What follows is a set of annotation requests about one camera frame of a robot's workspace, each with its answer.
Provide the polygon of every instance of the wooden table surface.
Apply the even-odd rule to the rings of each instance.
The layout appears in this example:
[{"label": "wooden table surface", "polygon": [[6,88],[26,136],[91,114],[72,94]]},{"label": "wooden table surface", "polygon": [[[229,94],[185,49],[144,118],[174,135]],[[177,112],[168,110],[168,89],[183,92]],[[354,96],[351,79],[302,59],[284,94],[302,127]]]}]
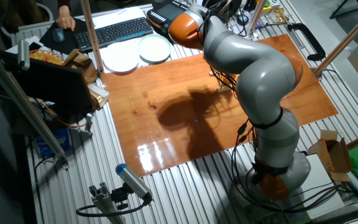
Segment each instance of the wooden table surface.
[{"label": "wooden table surface", "polygon": [[[302,58],[286,34],[259,42]],[[247,115],[231,91],[216,92],[218,82],[209,71],[201,54],[137,68],[128,75],[102,74],[125,162],[138,176],[235,145]],[[337,114],[307,66],[281,106],[292,110],[299,125]]]}]

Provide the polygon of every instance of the monitor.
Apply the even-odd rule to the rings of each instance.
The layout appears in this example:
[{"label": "monitor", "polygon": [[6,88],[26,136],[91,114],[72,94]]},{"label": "monitor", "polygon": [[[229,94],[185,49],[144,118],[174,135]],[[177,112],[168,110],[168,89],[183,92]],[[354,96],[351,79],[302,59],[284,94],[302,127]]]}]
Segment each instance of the monitor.
[{"label": "monitor", "polygon": [[[0,52],[4,58],[17,61],[16,54]],[[81,71],[30,58],[28,71],[13,71],[13,76],[27,96],[55,103],[59,115],[92,113],[96,110]]]}]

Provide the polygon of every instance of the cardboard box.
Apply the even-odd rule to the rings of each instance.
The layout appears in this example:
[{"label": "cardboard box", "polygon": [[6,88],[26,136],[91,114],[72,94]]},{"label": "cardboard box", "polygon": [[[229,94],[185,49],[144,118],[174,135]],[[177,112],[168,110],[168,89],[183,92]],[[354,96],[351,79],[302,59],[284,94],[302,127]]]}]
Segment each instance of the cardboard box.
[{"label": "cardboard box", "polygon": [[80,53],[79,49],[73,50],[62,65],[82,71],[87,85],[93,83],[98,77],[92,60]]},{"label": "cardboard box", "polygon": [[350,182],[347,175],[353,169],[345,139],[337,141],[336,131],[321,130],[320,140],[309,148],[309,153],[317,154],[332,180]]}]

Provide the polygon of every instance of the mouse pad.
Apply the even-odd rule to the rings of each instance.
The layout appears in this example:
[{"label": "mouse pad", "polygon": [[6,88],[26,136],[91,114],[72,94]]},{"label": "mouse pad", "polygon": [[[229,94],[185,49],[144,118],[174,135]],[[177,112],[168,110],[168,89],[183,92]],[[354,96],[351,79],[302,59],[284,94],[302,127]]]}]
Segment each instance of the mouse pad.
[{"label": "mouse pad", "polygon": [[56,22],[54,22],[48,31],[42,36],[40,42],[44,44],[44,46],[52,49],[57,50],[64,54],[70,54],[73,49],[77,49],[77,43],[75,42],[74,35],[80,34],[82,32],[87,32],[86,23],[80,19],[75,19],[75,30],[74,32],[71,29],[64,30],[63,33],[65,35],[65,41],[61,43],[56,43],[53,41],[53,30],[58,28]]}]

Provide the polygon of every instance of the black handle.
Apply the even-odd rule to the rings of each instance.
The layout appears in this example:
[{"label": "black handle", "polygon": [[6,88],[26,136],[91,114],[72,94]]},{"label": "black handle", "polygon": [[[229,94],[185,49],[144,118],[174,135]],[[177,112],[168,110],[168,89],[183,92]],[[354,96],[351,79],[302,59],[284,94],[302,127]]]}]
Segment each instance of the black handle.
[{"label": "black handle", "polygon": [[319,61],[319,60],[322,60],[322,59],[324,59],[326,57],[326,52],[321,47],[320,43],[316,40],[316,38],[310,32],[309,28],[306,25],[304,25],[302,23],[290,24],[290,25],[288,25],[287,28],[288,28],[289,31],[291,31],[291,30],[301,30],[302,33],[305,35],[305,37],[310,42],[310,44],[312,45],[312,47],[315,49],[315,51],[317,51],[316,54],[308,56],[309,60]]}]

